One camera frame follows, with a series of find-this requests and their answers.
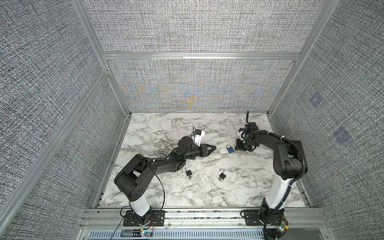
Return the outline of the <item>black padlock bottom left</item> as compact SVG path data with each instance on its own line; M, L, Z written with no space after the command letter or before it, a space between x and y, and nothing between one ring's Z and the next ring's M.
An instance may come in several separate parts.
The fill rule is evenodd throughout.
M183 169L183 172L186 174L188 180L192 179L193 173L191 170Z

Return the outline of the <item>black padlock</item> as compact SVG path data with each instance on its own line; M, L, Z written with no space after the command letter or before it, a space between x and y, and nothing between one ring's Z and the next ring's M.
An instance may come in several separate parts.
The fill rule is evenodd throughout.
M226 178L225 169L220 169L218 180L222 182Z
M186 174L188 180L192 179L193 173L191 170L183 169L183 172Z

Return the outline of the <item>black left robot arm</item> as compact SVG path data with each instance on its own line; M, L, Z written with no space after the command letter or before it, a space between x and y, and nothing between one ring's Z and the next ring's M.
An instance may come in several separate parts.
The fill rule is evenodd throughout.
M217 149L209 144L195 144L191 137L183 137L168 155L160 158L147 158L135 155L122 168L114 179L115 185L128 198L130 207L139 217L148 217L152 211L144 196L153 177L163 173L180 171L187 160L204 158Z

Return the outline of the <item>blue padlock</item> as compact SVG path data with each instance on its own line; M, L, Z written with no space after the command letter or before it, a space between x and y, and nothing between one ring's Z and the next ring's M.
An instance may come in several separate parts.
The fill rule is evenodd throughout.
M233 148L231 145L226 145L226 149L227 149L227 151L228 151L229 154L235 152L234 148Z

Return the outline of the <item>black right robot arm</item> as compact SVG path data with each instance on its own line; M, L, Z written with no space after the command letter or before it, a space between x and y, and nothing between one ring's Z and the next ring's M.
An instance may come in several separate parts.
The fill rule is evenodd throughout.
M263 145L273 151L274 183L270 193L263 199L259 219L269 224L273 218L284 214L284 203L293 185L308 171L308 164L300 141L266 130L260 130L256 123L246 123L238 130L235 150L253 152Z

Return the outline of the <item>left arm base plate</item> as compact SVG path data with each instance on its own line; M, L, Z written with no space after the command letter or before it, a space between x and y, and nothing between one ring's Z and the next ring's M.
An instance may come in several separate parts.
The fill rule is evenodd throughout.
M126 211L123 221L124 227L144 227L149 226L163 227L165 222L165 211L149 211L143 217L137 215L133 211Z

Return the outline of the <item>aluminium front rail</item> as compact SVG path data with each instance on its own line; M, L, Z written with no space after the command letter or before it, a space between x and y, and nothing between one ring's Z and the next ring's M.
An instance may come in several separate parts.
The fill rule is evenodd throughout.
M242 208L165 208L163 227L124 227L120 208L86 210L77 240L263 240L262 226L246 226ZM319 208L286 208L289 229L284 240L335 240L337 237ZM142 238L140 230L153 231Z

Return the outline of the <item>black padlock bottom right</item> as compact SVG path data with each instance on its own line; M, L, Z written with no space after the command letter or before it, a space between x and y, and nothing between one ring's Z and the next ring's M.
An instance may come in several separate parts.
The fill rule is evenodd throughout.
M226 178L225 169L220 169L218 180L222 182Z

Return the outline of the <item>green circuit board left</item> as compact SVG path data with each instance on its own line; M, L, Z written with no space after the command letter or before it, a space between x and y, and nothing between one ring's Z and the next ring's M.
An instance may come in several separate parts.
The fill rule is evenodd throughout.
M142 238L151 238L153 236L153 231L141 229L140 236Z

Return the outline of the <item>green circuit board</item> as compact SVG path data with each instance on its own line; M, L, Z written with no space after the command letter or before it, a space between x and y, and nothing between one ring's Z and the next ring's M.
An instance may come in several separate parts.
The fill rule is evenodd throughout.
M153 231L141 229L140 236L142 238L151 238L153 236Z
M284 235L286 231L289 229L288 221L281 221L279 226L276 226L271 230L271 233L276 236Z

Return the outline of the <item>green circuit board right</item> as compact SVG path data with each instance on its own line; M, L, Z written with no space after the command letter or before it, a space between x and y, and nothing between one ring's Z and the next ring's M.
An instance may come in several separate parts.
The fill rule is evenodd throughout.
M271 233L276 236L284 235L286 231L289 229L288 221L281 221L279 226L276 226L271 230Z

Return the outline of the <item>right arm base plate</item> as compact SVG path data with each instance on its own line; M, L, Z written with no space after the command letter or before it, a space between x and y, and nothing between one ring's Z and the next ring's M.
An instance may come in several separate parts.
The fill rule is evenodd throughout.
M246 226L263 226L267 215L267 212L261 210L242 210L240 212Z

